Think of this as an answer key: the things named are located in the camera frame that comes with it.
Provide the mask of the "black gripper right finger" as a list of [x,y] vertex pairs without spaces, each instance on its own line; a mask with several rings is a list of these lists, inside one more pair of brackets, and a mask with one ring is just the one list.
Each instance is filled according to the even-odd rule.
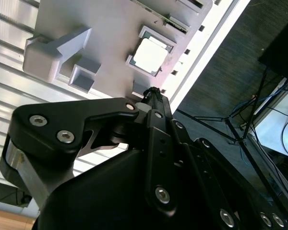
[[288,208],[244,144],[247,158],[273,200],[271,205],[206,139],[191,141],[184,126],[174,120],[167,97],[157,91],[157,106],[170,119],[174,140],[185,169],[196,177],[211,220],[205,230],[288,230]]

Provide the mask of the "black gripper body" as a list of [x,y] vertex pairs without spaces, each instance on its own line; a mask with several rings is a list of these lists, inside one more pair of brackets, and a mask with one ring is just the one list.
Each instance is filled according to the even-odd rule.
[[60,185],[36,230],[216,230],[170,153],[130,150]]

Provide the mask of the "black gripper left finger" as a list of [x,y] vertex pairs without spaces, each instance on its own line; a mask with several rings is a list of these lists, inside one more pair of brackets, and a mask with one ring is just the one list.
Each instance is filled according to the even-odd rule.
[[0,170],[28,190],[40,212],[65,182],[140,150],[170,153],[170,119],[157,106],[157,88],[132,104],[125,98],[23,105],[12,114]]

